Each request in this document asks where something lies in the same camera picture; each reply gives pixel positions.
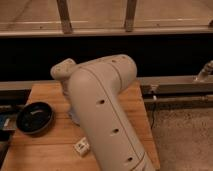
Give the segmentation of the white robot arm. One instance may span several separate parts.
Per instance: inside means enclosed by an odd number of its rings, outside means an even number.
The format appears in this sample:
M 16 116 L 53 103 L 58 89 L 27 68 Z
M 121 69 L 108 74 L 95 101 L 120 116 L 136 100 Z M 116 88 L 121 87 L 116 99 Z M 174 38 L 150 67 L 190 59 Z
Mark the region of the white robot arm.
M 61 82 L 101 171 L 156 171 L 118 100 L 137 76 L 131 57 L 119 54 L 80 64 L 68 58 L 50 74 Z

